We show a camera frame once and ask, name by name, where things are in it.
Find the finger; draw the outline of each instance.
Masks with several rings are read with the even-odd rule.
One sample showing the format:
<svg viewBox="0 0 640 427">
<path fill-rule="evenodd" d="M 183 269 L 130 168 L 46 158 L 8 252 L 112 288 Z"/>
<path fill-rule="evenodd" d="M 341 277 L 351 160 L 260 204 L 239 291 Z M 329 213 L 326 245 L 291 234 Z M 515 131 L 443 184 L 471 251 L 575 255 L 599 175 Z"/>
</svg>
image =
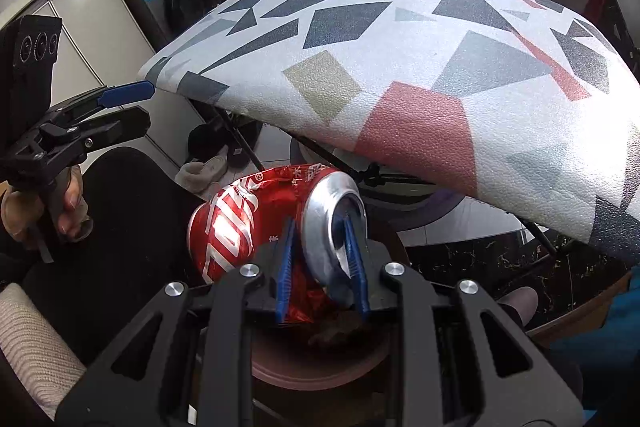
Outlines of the finger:
<svg viewBox="0 0 640 427">
<path fill-rule="evenodd" d="M 65 210 L 72 212 L 78 207 L 80 198 L 82 197 L 82 172 L 79 166 L 71 169 L 71 179 L 69 186 L 66 188 L 64 207 Z"/>
<path fill-rule="evenodd" d="M 60 217 L 58 218 L 58 229 L 60 232 L 70 236 L 71 231 L 84 221 L 87 210 L 87 204 L 84 200 L 81 200 L 75 210 L 60 214 Z"/>
<path fill-rule="evenodd" d="M 60 230 L 60 233 L 66 235 L 75 225 L 76 220 L 74 219 L 73 213 L 63 212 L 60 214 L 58 218 L 58 230 Z"/>
<path fill-rule="evenodd" d="M 18 243 L 25 243 L 30 237 L 29 229 L 24 229 L 13 235 L 12 237 L 14 238 L 14 241 L 17 241 Z"/>
<path fill-rule="evenodd" d="M 71 227 L 71 229 L 66 232 L 66 237 L 69 237 L 70 239 L 75 239 L 76 236 L 80 233 L 80 229 L 82 228 L 82 222 L 78 223 L 77 225 L 74 225 L 73 227 Z"/>
</svg>

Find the ironing board leg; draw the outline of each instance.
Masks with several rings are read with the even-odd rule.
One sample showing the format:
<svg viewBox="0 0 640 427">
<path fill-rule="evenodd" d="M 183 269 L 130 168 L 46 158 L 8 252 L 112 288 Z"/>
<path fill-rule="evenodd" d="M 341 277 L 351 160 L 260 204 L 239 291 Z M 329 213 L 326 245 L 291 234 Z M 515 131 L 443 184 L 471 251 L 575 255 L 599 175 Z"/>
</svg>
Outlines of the ironing board leg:
<svg viewBox="0 0 640 427">
<path fill-rule="evenodd" d="M 319 146 L 313 140 L 309 140 L 305 136 L 297 136 L 291 133 L 287 133 L 287 134 L 289 134 L 289 136 L 292 137 L 294 140 L 298 140 L 300 145 L 305 146 L 307 149 L 311 150 L 312 152 L 320 156 L 323 160 L 331 163 L 331 165 L 333 165 L 335 168 L 340 169 L 342 172 L 346 172 L 355 180 L 356 183 L 359 183 L 362 181 L 362 176 L 360 172 L 357 172 L 355 169 L 351 168 L 345 162 L 340 160 L 340 158 L 335 157 L 335 155 L 331 154 L 328 150 L 326 150 L 322 146 Z"/>
<path fill-rule="evenodd" d="M 242 150 L 247 154 L 247 156 L 251 158 L 251 161 L 254 163 L 258 171 L 264 171 L 264 165 L 260 163 L 260 160 L 258 160 L 258 156 L 255 155 L 254 150 L 251 149 L 249 144 L 244 139 L 244 136 L 242 136 L 240 131 L 236 129 L 236 126 L 233 124 L 226 111 L 224 109 L 220 109 L 219 107 L 214 107 L 214 109 L 220 115 L 220 119 L 222 120 L 223 125 L 231 133 L 238 145 L 242 147 Z"/>
<path fill-rule="evenodd" d="M 533 237 L 540 242 L 540 245 L 542 245 L 542 247 L 547 251 L 547 254 L 543 255 L 539 259 L 536 259 L 535 261 L 533 261 L 533 263 L 518 268 L 510 276 L 505 277 L 504 279 L 498 279 L 496 282 L 494 282 L 491 290 L 491 294 L 494 297 L 499 296 L 500 293 L 508 285 L 515 282 L 516 280 L 522 279 L 523 277 L 535 273 L 545 267 L 552 266 L 556 262 L 556 260 L 558 260 L 558 258 L 564 257 L 566 255 L 565 251 L 556 249 L 553 243 L 549 241 L 549 238 L 546 237 L 544 232 L 542 232 L 542 230 L 540 230 L 540 228 L 534 222 L 523 219 L 522 217 L 518 217 L 518 219 L 525 226 L 525 228 L 529 230 L 529 232 L 531 232 L 531 235 L 533 235 Z"/>
</svg>

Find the black bracket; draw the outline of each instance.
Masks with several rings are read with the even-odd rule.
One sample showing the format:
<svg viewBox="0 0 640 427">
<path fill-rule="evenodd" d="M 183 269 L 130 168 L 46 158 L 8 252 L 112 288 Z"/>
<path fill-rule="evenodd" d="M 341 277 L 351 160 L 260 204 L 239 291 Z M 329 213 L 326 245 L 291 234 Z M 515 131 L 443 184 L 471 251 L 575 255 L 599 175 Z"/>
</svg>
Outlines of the black bracket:
<svg viewBox="0 0 640 427">
<path fill-rule="evenodd" d="M 251 427 L 247 326 L 276 323 L 273 281 L 284 240 L 283 234 L 276 244 L 261 246 L 250 264 L 210 287 L 188 289 L 174 282 L 161 289 L 66 395 L 56 424 L 187 427 L 191 403 L 197 426 Z M 392 343 L 397 377 L 390 378 L 398 396 L 390 400 L 388 425 L 582 424 L 578 399 L 477 283 L 466 280 L 454 289 L 434 285 L 410 267 L 391 263 L 379 243 L 361 233 L 356 241 L 367 276 L 367 316 L 399 331 L 399 342 Z M 495 331 L 487 320 L 506 338 L 505 351 L 524 360 L 511 374 L 502 373 L 502 353 L 492 345 Z M 204 359 L 194 399 L 194 354 L 201 335 Z M 469 393 L 477 399 L 469 400 Z"/>
<path fill-rule="evenodd" d="M 134 102 L 151 97 L 153 92 L 154 87 L 144 82 L 82 93 L 51 107 L 0 153 L 0 180 L 9 181 L 17 190 L 37 192 L 48 208 L 37 224 L 45 261 L 63 252 L 56 223 L 62 211 L 60 201 L 68 183 L 68 168 L 84 162 L 87 153 L 145 136 L 151 125 L 148 112 L 138 106 L 90 117 L 113 107 L 111 102 Z M 106 101 L 110 102 L 108 106 L 103 105 Z"/>
</svg>

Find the geometric patterned cover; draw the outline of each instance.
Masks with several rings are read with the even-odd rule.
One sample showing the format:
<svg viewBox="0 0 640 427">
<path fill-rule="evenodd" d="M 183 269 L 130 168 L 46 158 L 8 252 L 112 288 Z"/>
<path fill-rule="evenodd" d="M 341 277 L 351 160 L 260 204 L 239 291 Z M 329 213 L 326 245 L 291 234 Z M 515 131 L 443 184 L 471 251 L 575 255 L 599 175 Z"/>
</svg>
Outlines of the geometric patterned cover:
<svg viewBox="0 0 640 427">
<path fill-rule="evenodd" d="M 229 0 L 139 78 L 640 255 L 640 87 L 549 0 Z"/>
</svg>

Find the slipper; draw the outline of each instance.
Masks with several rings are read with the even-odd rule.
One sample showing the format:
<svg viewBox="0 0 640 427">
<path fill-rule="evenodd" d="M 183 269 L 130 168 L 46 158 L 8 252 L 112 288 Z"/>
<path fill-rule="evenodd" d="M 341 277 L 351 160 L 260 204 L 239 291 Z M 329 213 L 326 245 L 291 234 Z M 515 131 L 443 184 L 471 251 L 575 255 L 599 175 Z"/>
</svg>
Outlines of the slipper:
<svg viewBox="0 0 640 427">
<path fill-rule="evenodd" d="M 498 304 L 506 304 L 514 308 L 518 312 L 522 326 L 524 327 L 533 318 L 533 315 L 536 314 L 536 310 L 538 309 L 538 294 L 533 288 L 523 286 L 514 289 L 514 291 L 498 299 Z"/>
<path fill-rule="evenodd" d="M 203 123 L 189 133 L 189 159 L 213 158 L 231 139 L 231 133 L 222 126 L 220 120 Z"/>
<path fill-rule="evenodd" d="M 226 172 L 226 160 L 222 156 L 214 156 L 206 163 L 185 163 L 175 175 L 175 182 L 192 194 L 209 199 L 209 187 L 217 183 Z"/>
</svg>

